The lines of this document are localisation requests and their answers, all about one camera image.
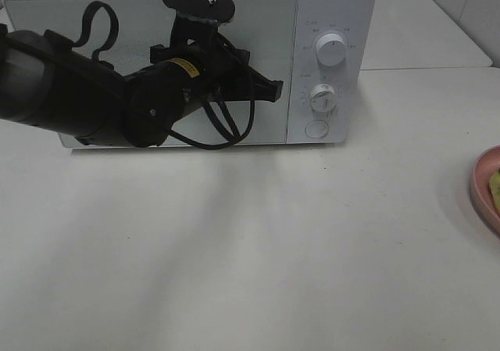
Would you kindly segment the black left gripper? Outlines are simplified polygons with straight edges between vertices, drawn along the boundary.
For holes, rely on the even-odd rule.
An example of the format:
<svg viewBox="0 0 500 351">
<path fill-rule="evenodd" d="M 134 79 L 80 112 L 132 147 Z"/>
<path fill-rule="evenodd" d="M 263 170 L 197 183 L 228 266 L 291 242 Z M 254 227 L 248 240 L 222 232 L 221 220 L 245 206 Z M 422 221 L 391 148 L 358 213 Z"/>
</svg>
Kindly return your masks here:
<svg viewBox="0 0 500 351">
<path fill-rule="evenodd" d="M 223 101 L 276 102 L 282 93 L 283 81 L 272 81 L 248 65 L 249 53 L 235 48 L 219 32 L 215 20 L 202 20 L 177 14 L 170 34 L 170 46 L 158 44 L 149 48 L 152 65 L 167 60 L 185 61 L 192 66 L 194 93 L 199 98 Z"/>
</svg>

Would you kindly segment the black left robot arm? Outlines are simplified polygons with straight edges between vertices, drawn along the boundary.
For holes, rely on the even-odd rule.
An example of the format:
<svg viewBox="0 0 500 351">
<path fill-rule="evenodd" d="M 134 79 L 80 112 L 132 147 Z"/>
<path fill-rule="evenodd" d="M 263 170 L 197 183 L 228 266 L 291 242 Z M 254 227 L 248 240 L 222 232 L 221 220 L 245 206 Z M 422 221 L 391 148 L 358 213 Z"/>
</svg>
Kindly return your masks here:
<svg viewBox="0 0 500 351">
<path fill-rule="evenodd" d="M 149 66 L 128 75 L 111 63 L 77 52 L 90 37 L 85 13 L 76 41 L 52 30 L 1 29 L 1 117 L 68 134 L 82 145 L 148 148 L 168 138 L 200 149 L 209 144 L 180 135 L 174 124 L 202 110 L 222 137 L 219 149 L 248 136 L 227 107 L 275 102 L 283 84 L 254 70 L 249 52 L 235 48 L 211 24 L 174 21 L 169 46 L 150 49 Z"/>
</svg>

